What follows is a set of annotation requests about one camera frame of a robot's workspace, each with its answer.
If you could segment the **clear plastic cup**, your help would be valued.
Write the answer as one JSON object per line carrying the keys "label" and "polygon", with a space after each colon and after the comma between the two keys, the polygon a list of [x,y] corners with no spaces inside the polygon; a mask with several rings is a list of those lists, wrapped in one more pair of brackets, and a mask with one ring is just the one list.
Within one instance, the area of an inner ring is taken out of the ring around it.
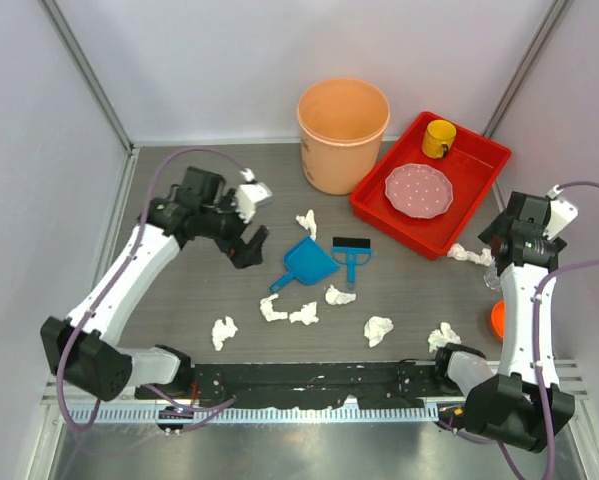
{"label": "clear plastic cup", "polygon": [[496,260],[492,259],[490,264],[486,267],[483,275],[485,285],[493,291],[501,292],[500,277],[498,275]]}

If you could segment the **curved paper scrap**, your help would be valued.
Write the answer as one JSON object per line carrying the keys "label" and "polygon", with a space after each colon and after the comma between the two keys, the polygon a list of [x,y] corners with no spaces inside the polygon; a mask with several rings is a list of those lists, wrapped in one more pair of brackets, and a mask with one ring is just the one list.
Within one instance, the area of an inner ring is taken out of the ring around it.
{"label": "curved paper scrap", "polygon": [[266,298],[263,298],[259,302],[259,309],[264,317],[265,321],[270,323],[279,320],[288,320],[289,314],[285,311],[277,311],[274,308],[274,301],[279,297],[277,293],[274,293]]}

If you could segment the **blue dustpan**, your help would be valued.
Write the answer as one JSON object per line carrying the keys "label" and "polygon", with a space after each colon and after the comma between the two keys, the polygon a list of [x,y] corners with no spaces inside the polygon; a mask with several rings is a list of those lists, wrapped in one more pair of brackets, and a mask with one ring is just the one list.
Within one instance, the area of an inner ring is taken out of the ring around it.
{"label": "blue dustpan", "polygon": [[339,270],[338,264],[310,236],[293,246],[283,257],[286,273],[270,285],[277,293],[291,281],[314,285]]}

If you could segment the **orange plastic bowl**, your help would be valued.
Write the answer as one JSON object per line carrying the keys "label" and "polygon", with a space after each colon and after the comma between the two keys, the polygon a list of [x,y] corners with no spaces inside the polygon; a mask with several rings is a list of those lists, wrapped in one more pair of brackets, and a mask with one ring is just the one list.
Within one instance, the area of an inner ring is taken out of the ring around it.
{"label": "orange plastic bowl", "polygon": [[502,341],[505,332],[505,304],[503,300],[498,301],[490,312],[490,328],[493,334]]}

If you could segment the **red plastic tray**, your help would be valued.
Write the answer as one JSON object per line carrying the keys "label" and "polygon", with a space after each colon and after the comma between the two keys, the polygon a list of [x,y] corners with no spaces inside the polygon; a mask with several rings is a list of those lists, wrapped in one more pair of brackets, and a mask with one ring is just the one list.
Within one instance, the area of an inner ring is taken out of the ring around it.
{"label": "red plastic tray", "polygon": [[512,155],[459,126],[448,156],[429,158],[424,134],[438,118],[420,113],[349,197],[357,217],[430,260],[446,255]]}

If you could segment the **blue hand brush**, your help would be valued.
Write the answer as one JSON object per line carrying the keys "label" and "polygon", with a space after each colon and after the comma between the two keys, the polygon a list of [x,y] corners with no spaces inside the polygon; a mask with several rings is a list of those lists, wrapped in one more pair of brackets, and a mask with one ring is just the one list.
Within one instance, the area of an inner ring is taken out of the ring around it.
{"label": "blue hand brush", "polygon": [[347,288],[356,286],[356,269],[367,264],[372,257],[371,240],[356,237],[334,237],[331,247],[332,258],[346,266]]}

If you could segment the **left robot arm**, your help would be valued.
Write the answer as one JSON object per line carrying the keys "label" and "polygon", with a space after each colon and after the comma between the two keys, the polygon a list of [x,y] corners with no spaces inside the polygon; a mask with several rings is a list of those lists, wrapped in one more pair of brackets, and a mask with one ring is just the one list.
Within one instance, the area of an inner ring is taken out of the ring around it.
{"label": "left robot arm", "polygon": [[147,216],[86,299],[65,319],[49,317],[42,325],[46,358],[58,380],[101,401],[115,399],[127,387],[146,395],[154,385],[172,399],[190,391],[189,355],[165,345],[120,349],[117,344],[150,285],[195,238],[214,241],[237,269],[262,263],[267,228],[259,227],[249,241],[242,235],[272,193],[251,171],[243,176],[243,184],[226,188],[223,176],[190,167],[167,197],[150,200]]}

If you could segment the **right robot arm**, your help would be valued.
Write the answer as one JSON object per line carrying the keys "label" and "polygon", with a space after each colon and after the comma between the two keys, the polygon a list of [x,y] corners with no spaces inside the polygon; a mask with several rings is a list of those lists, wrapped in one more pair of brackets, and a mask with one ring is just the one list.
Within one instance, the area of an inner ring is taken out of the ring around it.
{"label": "right robot arm", "polygon": [[512,192],[506,208],[479,234],[494,258],[504,301],[501,359],[455,343],[438,349],[430,380],[436,391],[465,397],[468,432],[533,453],[553,443],[574,414],[561,391],[552,348],[551,302],[560,232],[578,214],[556,191]]}

